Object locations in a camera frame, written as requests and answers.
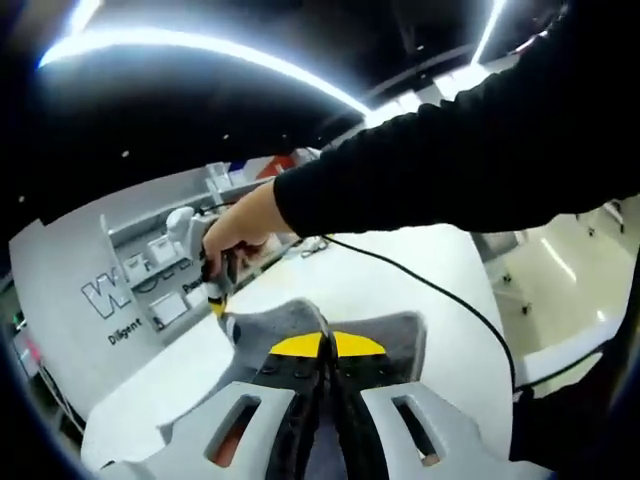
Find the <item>ceiling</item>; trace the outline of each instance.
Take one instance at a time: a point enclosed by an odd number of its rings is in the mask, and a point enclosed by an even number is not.
[[[0,7],[0,92],[8,106],[0,118],[10,139],[4,165],[12,168],[3,195],[23,212],[12,230],[161,175],[322,146],[361,120],[280,72],[194,49],[121,46],[36,70],[65,35],[74,5],[5,0]],[[559,6],[508,0],[483,58],[540,31]],[[144,25],[233,40],[375,108],[468,62],[490,13],[491,2],[477,0],[105,0],[87,30]],[[454,53],[420,71],[447,52]],[[376,88],[409,69],[416,74]]]

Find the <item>yellow label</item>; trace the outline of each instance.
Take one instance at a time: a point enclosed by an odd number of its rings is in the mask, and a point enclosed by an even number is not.
[[[269,353],[275,355],[288,355],[290,357],[316,358],[320,349],[322,333],[307,333],[297,337],[287,338],[274,345]]]
[[[209,306],[211,307],[211,311],[216,314],[218,318],[224,313],[227,309],[227,302],[225,299],[209,299]]]
[[[338,357],[358,357],[386,353],[384,347],[370,338],[351,333],[333,332],[338,348]]]

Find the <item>white floor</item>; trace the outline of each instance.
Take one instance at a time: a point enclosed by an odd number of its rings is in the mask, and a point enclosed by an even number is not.
[[[561,215],[529,230],[528,241],[506,254],[513,280],[500,290],[521,294],[532,308],[497,295],[507,342],[516,356],[557,344],[593,325],[621,318],[640,244],[640,199],[623,202],[625,233],[607,214]],[[595,229],[588,234],[587,224]],[[536,388],[544,395],[573,383],[595,363],[590,358]]]

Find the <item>black cable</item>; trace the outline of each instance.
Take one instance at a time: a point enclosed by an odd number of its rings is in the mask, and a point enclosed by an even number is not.
[[[511,355],[511,351],[509,350],[509,347],[507,346],[507,343],[504,341],[504,338],[502,338],[502,335],[500,335],[500,332],[498,332],[498,330],[496,330],[496,327],[491,325],[491,322],[489,322],[489,320],[487,320],[487,318],[484,315],[482,315],[478,310],[476,310],[474,307],[469,305],[466,301],[464,301],[462,298],[458,297],[457,295],[451,293],[448,290],[445,290],[441,286],[436,285],[435,283],[427,280],[426,278],[421,277],[420,275],[418,275],[417,273],[413,272],[412,270],[409,270],[404,265],[401,265],[398,262],[396,262],[394,260],[391,260],[390,258],[387,258],[387,257],[385,257],[383,255],[379,255],[377,253],[370,252],[368,250],[363,250],[361,248],[354,247],[352,245],[348,245],[348,244],[343,243],[343,242],[341,242],[339,240],[335,240],[333,238],[330,238],[330,237],[328,237],[326,235],[321,235],[321,237],[324,238],[328,242],[335,243],[336,245],[340,245],[341,247],[347,248],[349,250],[353,250],[354,252],[358,252],[358,253],[361,253],[363,255],[368,255],[369,257],[377,258],[378,260],[382,260],[383,262],[388,263],[389,265],[393,265],[394,267],[396,267],[397,269],[399,269],[402,272],[406,273],[407,275],[409,275],[410,277],[414,278],[415,280],[419,281],[420,283],[424,283],[425,285],[433,288],[435,291],[441,293],[445,297],[449,297],[451,300],[453,300],[457,304],[461,305],[466,310],[471,312],[473,315],[478,317],[478,319],[484,324],[484,326],[489,329],[489,331],[493,334],[494,337],[496,337],[496,340],[498,340],[498,342],[500,343],[500,346],[504,350],[504,353],[505,353],[505,355],[507,357],[507,361],[509,362],[509,371],[511,373],[511,389],[512,389],[512,391],[515,389],[515,387],[516,387],[516,367],[515,367],[515,363],[513,361],[513,356]]]
[[[200,215],[204,215],[205,211],[208,211],[208,210],[213,211],[213,210],[217,210],[217,209],[219,209],[221,207],[230,207],[232,205],[235,205],[236,203],[238,203],[238,201],[234,200],[233,202],[223,202],[223,203],[218,203],[217,205],[210,205],[210,206],[205,205],[204,207],[198,207],[195,210]]]

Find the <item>white object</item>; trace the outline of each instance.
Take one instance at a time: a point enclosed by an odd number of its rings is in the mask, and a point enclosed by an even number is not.
[[[202,251],[202,238],[213,223],[213,215],[200,215],[191,207],[175,209],[167,217],[167,237],[178,247],[180,255],[198,260]]]
[[[216,162],[211,165],[207,165],[207,168],[211,174],[213,183],[219,192],[229,190],[233,186],[231,178],[229,177],[228,165],[223,162]]]
[[[496,254],[496,257],[485,260],[485,270],[493,287],[493,294],[496,297],[506,298],[520,303],[521,308],[531,308],[531,302],[527,300],[524,294],[517,289],[510,288],[505,285],[505,278],[510,276],[505,256],[514,250],[522,247],[528,240],[526,231],[501,232],[490,234],[472,234],[478,235],[483,242],[488,243],[489,248]]]
[[[536,383],[562,372],[611,340],[622,320],[599,322],[567,340],[516,360],[516,386]]]
[[[502,333],[491,284],[468,233],[438,225],[336,238],[386,255],[459,295]],[[316,304],[329,323],[420,313],[427,330],[421,380],[477,422],[494,455],[508,458],[509,366],[474,315],[396,268],[337,245],[306,259],[285,257],[233,296],[228,310],[264,311],[300,297]],[[162,449],[158,427],[196,405],[232,357],[226,335],[208,316],[95,406],[87,419],[82,462],[96,471],[110,460],[139,461]]]
[[[149,242],[149,253],[157,264],[168,262],[176,257],[173,244],[166,235]]]
[[[167,326],[187,311],[187,305],[178,292],[171,292],[149,305],[154,315]]]
[[[130,282],[135,282],[147,274],[147,266],[142,253],[127,258],[122,262],[122,266]]]
[[[189,304],[189,308],[196,308],[207,301],[207,292],[204,289],[204,285],[200,285],[198,288],[191,290],[185,295],[185,300]]]
[[[602,205],[600,208],[597,208],[597,209],[587,213],[586,214],[587,215],[587,221],[586,221],[587,228],[589,228],[589,230],[591,230],[591,231],[595,230],[596,226],[598,224],[598,220],[599,220],[600,214],[603,213],[603,212],[609,214],[609,216],[611,218],[613,218],[613,220],[620,227],[620,232],[623,233],[624,232],[624,217],[618,211],[618,209],[615,207],[613,202],[607,202],[604,205]]]

